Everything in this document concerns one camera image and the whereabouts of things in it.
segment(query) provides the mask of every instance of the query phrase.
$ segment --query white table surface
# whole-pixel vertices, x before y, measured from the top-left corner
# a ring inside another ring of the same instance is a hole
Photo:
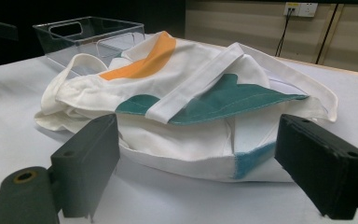
[[[324,83],[339,98],[338,121],[325,127],[358,147],[358,74],[285,62]],[[72,134],[34,123],[40,99],[60,67],[46,57],[0,66],[0,183],[49,156]],[[358,223],[321,217],[295,183],[219,183],[172,175],[122,158],[96,223]],[[61,223],[90,223],[61,218]]]

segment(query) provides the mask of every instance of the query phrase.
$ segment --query transparent plastic box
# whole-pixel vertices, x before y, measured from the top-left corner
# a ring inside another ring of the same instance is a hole
[[[34,25],[46,56],[66,66],[78,53],[88,53],[107,66],[120,53],[145,40],[144,25],[97,17],[84,17]],[[75,68],[79,75],[92,71]]]

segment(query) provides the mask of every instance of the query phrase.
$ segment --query fabric handle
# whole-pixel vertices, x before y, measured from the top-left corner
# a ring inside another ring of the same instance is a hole
[[[193,76],[152,105],[145,117],[164,124],[168,123],[191,99],[209,90],[223,72],[242,55],[243,50],[238,43],[230,45],[205,66],[196,70]]]
[[[244,53],[252,56],[258,64],[278,75],[286,83],[300,88],[307,95],[318,98],[327,110],[327,119],[332,122],[337,120],[338,98],[324,84],[259,50],[244,45],[241,45],[241,48]]]
[[[78,65],[84,65],[92,68],[94,71],[103,72],[107,70],[106,65],[98,58],[89,54],[77,54],[71,62],[63,69],[51,82],[42,96],[42,112],[45,115],[53,114],[63,110],[63,105],[57,104],[56,95],[60,86],[68,77],[71,69]]]

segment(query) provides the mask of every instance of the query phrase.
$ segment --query screw hole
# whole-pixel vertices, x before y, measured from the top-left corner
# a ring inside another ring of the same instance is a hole
[[[66,151],[63,153],[63,156],[67,156],[67,157],[70,157],[70,156],[73,156],[75,154],[74,151]]]
[[[32,176],[32,173],[25,173],[25,174],[23,174],[23,175],[19,175],[19,176],[17,177],[17,179],[18,179],[18,180],[26,180],[26,179],[30,178],[31,176]]]
[[[358,154],[356,152],[348,152],[348,155],[352,157],[358,157]]]
[[[22,183],[26,183],[32,179],[34,179],[37,176],[37,173],[33,170],[28,170],[25,172],[22,172],[18,175],[16,175],[16,177],[14,178],[14,183],[15,184],[22,184]]]

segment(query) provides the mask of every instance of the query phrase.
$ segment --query electrical socket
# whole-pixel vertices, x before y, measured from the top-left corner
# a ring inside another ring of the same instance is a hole
[[[314,17],[317,7],[318,7],[317,3],[301,3],[300,10],[298,11],[298,16]]]
[[[294,11],[292,11],[291,16],[298,16],[298,12],[300,10],[300,3],[296,3],[296,2],[287,2],[286,6],[284,7],[284,12],[283,15],[286,16],[289,8],[293,8]]]

